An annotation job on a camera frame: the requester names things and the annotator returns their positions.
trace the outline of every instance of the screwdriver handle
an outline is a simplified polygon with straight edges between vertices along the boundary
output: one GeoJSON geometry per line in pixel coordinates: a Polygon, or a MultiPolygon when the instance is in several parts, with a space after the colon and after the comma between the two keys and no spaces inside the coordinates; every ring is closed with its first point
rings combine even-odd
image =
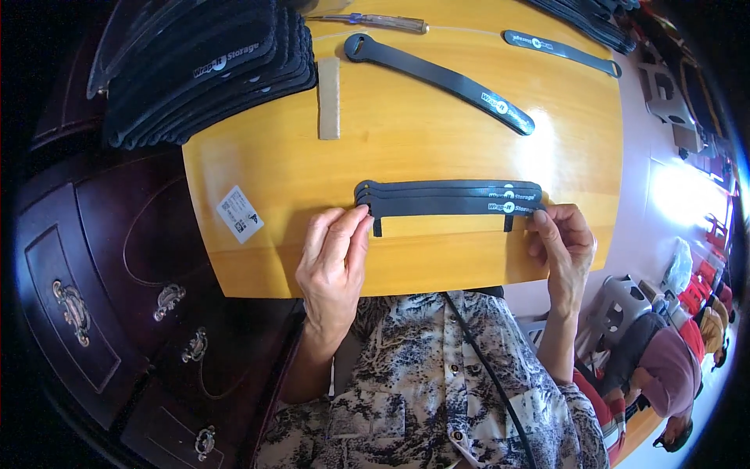
{"type": "Polygon", "coordinates": [[[383,15],[362,15],[361,24],[384,26],[386,28],[403,29],[423,35],[430,30],[430,26],[418,18],[386,17],[383,15]]]}

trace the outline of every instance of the patterned blouse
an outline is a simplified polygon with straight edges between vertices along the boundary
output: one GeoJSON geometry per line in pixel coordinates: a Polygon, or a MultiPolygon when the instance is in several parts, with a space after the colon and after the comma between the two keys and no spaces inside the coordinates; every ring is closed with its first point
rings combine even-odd
{"type": "MultiPolygon", "coordinates": [[[[609,467],[591,402],[557,386],[503,299],[450,292],[523,425],[536,465],[609,467]]],[[[256,467],[529,467],[500,395],[439,293],[362,298],[346,392],[279,404],[256,467]]]]}

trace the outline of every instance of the wrist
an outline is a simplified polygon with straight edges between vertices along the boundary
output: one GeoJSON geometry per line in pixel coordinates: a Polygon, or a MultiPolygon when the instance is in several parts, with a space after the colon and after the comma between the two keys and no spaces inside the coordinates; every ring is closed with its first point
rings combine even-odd
{"type": "Polygon", "coordinates": [[[550,307],[549,319],[562,320],[563,322],[572,321],[578,324],[578,314],[581,312],[581,305],[576,302],[564,302],[563,304],[552,304],[550,307]]]}
{"type": "Polygon", "coordinates": [[[310,351],[311,357],[315,361],[325,362],[334,356],[347,333],[348,330],[342,332],[321,328],[307,320],[302,329],[301,341],[305,344],[305,348],[310,351]]]}

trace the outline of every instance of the fingernail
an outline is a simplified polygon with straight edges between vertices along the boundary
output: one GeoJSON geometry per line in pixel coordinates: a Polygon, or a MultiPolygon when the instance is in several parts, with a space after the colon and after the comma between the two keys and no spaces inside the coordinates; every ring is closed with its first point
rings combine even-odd
{"type": "Polygon", "coordinates": [[[539,224],[546,224],[547,219],[549,219],[549,215],[544,210],[535,210],[534,211],[534,221],[539,224]]]}

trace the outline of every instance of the screwdriver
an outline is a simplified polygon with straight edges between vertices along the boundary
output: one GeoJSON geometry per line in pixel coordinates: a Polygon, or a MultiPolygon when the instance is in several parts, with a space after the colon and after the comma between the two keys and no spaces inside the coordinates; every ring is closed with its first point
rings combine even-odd
{"type": "Polygon", "coordinates": [[[307,20],[322,21],[347,21],[353,25],[362,24],[370,26],[380,26],[383,28],[403,29],[419,33],[421,35],[430,31],[430,26],[424,20],[417,18],[404,17],[386,17],[383,15],[363,15],[361,13],[352,13],[348,15],[322,15],[319,17],[307,17],[307,20]]]}

